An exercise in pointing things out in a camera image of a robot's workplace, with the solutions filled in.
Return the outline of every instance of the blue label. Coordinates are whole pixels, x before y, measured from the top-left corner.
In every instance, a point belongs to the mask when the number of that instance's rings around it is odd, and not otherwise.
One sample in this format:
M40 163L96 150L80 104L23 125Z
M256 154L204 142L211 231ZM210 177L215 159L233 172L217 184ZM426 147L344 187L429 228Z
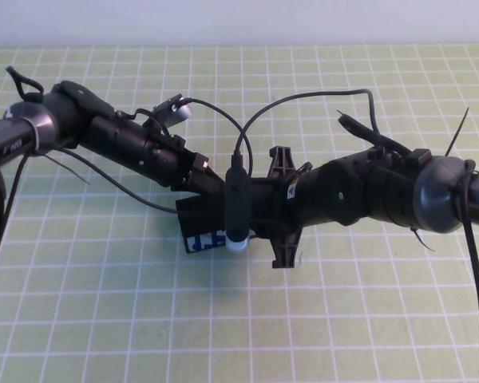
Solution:
M191 253L211 249L213 247L220 247L225 245L225 230L212 231L202 235L186 238L188 250Z

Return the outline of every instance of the black mount bracket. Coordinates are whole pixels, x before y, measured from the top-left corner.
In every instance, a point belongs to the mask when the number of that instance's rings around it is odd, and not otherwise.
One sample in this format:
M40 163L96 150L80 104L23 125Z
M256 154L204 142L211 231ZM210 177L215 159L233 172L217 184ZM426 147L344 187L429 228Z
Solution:
M267 178L284 177L287 174L294 174L295 164L291 157L291 148L275 146L270 150L271 165ZM291 184L287 189L291 193ZM296 250L298 249L302 229L298 229L283 236L270 237L271 247L275 253L275 260L271 263L274 269L295 267Z

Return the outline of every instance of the sticker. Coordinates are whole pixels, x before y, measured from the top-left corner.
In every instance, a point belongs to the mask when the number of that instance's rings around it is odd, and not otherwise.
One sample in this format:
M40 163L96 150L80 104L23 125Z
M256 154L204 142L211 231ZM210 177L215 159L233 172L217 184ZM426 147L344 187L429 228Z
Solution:
M225 245L225 231L213 231L186 238L191 253Z
M287 188L287 199L295 198L296 193L296 184L289 185Z
M300 176L297 175L289 184L289 188L287 188L287 199L295 198L296 193L296 184L298 183Z

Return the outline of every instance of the black cable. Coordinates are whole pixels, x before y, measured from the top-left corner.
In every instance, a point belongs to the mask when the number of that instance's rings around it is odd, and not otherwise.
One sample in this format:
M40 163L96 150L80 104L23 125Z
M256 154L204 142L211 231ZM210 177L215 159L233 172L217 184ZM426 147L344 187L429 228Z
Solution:
M152 112L148 111L147 109L143 109L143 108L137 108L137 110L135 110L135 113L134 114L128 114L122 110L118 111L118 116L120 117L123 117L127 120L135 120L137 118L137 114L142 114L144 116L147 116L149 117L152 122L156 125L158 125L158 127L163 131L163 134L165 136L165 139L168 140L170 139L170 133L168 132L168 129L167 127L164 125L164 124L160 124L156 118L154 117L154 115L152 114Z
M370 116L370 123L372 125L373 130L376 133L379 133L378 129L378 124L376 124L376 113L374 112L374 98L373 98L373 93L369 89L354 89L354 90L331 90L331 91L321 91L321 92L310 92L310 93L299 93L295 94L293 96L289 97L284 97L278 101L275 101L264 108L260 109L254 116L251 117L250 120L245 124L243 127L243 134L240 134L238 137L238 140L236 141L236 152L240 152L240 146L241 142L244 139L244 137L247 135L247 130L250 128L250 126L254 123L255 120L259 118L263 113L266 111L270 110L271 108L274 108L277 105L280 105L284 102L296 100L299 98L305 98L305 97L317 97L317 96L353 96L355 94L366 94L367 97L369 98L369 116ZM253 171L253 164L252 162L249 164L248 168L248 175L251 176Z
M475 163L472 160L467 160L466 175L461 184L460 193L460 216L465 229L466 243L469 248L470 262L472 263L473 280L476 285L477 304L479 305L479 257L477 255L476 242L473 237L472 222L470 221L470 213L468 208L469 202L469 185L473 174Z
M185 102L183 103L184 104L189 104L191 102L195 103L195 104L201 104L201 105L204 105L204 106L207 106L208 108L214 110L215 112L221 114L222 116L224 116L225 118L227 118L229 121L232 122L232 124L234 126L236 126L236 128L239 130L239 136L242 138L242 140L245 141L245 145L247 146L247 151L248 151L248 166L251 168L253 167L254 165L254 155L253 155L253 152L252 152L252 147L250 145L250 141L248 140L248 137L247 137L247 134L244 132L243 128L241 128L241 125L232 117L230 116L227 112L225 112L223 109L220 109L218 108L217 106L213 105L213 104L210 104L206 101L202 101L202 100L199 100L199 99L196 99L196 98L187 98L184 100Z
M88 160L86 160L86 159L83 158L82 156L78 155L77 153L71 152L70 150L65 149L65 148L53 148L53 150L56 150L56 151L58 151L58 152L65 153L65 154L67 154L67 155L69 155L69 156L72 156L73 158L76 158L77 160L81 161L82 163L84 163L85 165L87 165L89 168L93 169L97 174L99 174L100 176L102 176L103 178L105 178L107 181L109 181L113 186L115 186L116 188L121 189L124 193L126 193L126 194L129 195L130 197L133 197L133 198L136 199L138 202L143 203L144 205L147 205L147 206L149 206L149 207L152 207L153 209L165 211L165 212L167 212L167 213L177 214L177 210L176 210L176 209L171 209L170 207L165 207L165 206L157 205L157 204L152 203L152 202L149 202L148 200L143 199L143 198L140 197L139 195L133 193L131 190L129 190L129 189L126 188L125 186L119 184L116 180L114 180L114 179L113 179L112 177L110 177L108 174L106 174L105 172L103 172L100 168L98 168L98 167L97 167L96 165L94 165L92 162L89 162Z
M77 178L79 178L80 180L82 180L83 182L85 182L86 184L90 185L89 181L87 181L85 178L83 178L82 176L80 176L78 173L76 173L72 168L70 168L69 166L65 166L62 162L58 162L57 160L55 160L54 158L51 158L50 156L48 156L47 154L41 154L41 156L47 158L48 160L54 162L55 164L57 164L58 166L61 166L63 167L65 170L69 170L70 172L72 172Z
M0 226L0 243L2 242L2 238L3 238L3 236L6 232L6 225L7 225L7 221L9 220L10 211L13 207L13 202L14 202L14 197L16 196L16 191L18 190L19 179L20 179L20 176L23 172L23 168L25 167L26 161L28 160L29 156L30 156L29 153L26 153L23 156L22 160L20 161L20 163L18 165L18 170L16 170L16 176L14 176L13 186L10 189L9 200L7 201L6 210L4 212L3 219L2 219L2 225Z

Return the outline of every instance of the white wall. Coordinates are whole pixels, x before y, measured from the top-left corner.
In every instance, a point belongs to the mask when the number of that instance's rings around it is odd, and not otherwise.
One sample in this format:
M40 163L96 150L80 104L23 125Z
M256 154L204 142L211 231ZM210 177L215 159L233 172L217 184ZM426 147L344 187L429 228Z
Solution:
M0 45L479 41L479 0L0 0Z

